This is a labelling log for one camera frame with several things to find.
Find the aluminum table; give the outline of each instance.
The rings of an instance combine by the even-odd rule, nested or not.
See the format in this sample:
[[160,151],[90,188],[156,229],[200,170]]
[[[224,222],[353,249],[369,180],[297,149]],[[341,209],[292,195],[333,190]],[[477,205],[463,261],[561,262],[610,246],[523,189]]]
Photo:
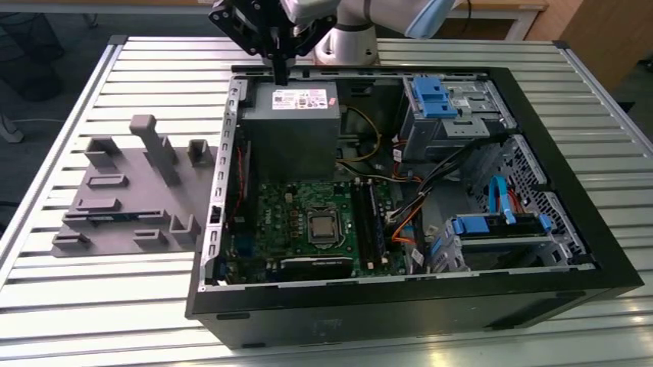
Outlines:
[[185,318],[192,252],[49,255],[85,176],[89,137],[141,145],[129,121],[145,113],[174,145],[217,144],[230,66],[260,63],[224,38],[130,37],[107,46],[0,242],[0,365],[653,363],[653,147],[573,52],[504,41],[381,40],[379,49],[387,65],[513,70],[647,285],[525,330],[229,350]]

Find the label sticker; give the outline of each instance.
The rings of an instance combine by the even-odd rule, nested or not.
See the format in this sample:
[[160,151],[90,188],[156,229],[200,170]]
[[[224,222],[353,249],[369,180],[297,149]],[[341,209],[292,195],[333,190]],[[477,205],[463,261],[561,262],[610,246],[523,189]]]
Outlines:
[[273,93],[273,109],[328,108],[326,89],[277,89]]
[[423,266],[425,263],[425,255],[423,255],[417,248],[413,249],[411,256],[413,257],[413,260],[420,264],[420,266]]
[[467,98],[452,99],[452,104],[455,107],[469,107],[469,101]]
[[393,156],[396,162],[401,163],[401,150],[400,149],[392,150],[392,156]]

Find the motherboard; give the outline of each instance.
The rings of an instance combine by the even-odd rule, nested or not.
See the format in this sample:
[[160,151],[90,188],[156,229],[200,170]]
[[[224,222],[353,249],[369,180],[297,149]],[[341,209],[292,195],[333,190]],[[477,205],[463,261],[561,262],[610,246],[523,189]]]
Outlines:
[[385,181],[261,184],[256,234],[237,235],[228,252],[232,280],[286,281],[292,267],[308,276],[290,271],[294,280],[329,267],[348,278],[405,274],[401,247],[387,246],[381,222],[392,208]]

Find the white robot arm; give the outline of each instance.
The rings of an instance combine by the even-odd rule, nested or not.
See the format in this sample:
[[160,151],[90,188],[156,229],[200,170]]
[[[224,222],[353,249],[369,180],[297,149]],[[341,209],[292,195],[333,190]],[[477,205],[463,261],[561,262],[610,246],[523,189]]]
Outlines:
[[285,85],[297,55],[305,56],[316,48],[322,64],[372,64],[377,60],[375,24],[408,37],[431,38],[461,2],[218,0],[210,20],[245,52],[262,55],[276,82]]

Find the yellow cable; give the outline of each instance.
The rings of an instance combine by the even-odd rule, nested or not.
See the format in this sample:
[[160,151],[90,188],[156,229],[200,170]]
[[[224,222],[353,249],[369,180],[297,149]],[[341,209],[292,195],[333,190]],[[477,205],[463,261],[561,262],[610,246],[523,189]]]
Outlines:
[[353,109],[356,112],[358,112],[358,114],[361,115],[364,120],[367,120],[368,123],[371,124],[372,128],[375,129],[375,133],[377,134],[377,145],[375,146],[375,150],[369,154],[364,155],[362,157],[338,160],[338,162],[353,163],[353,162],[361,162],[377,154],[377,152],[381,148],[381,134],[379,133],[377,125],[372,122],[371,117],[368,117],[368,115],[362,112],[362,110],[360,110],[357,107],[352,107],[352,106],[348,106],[348,109]]

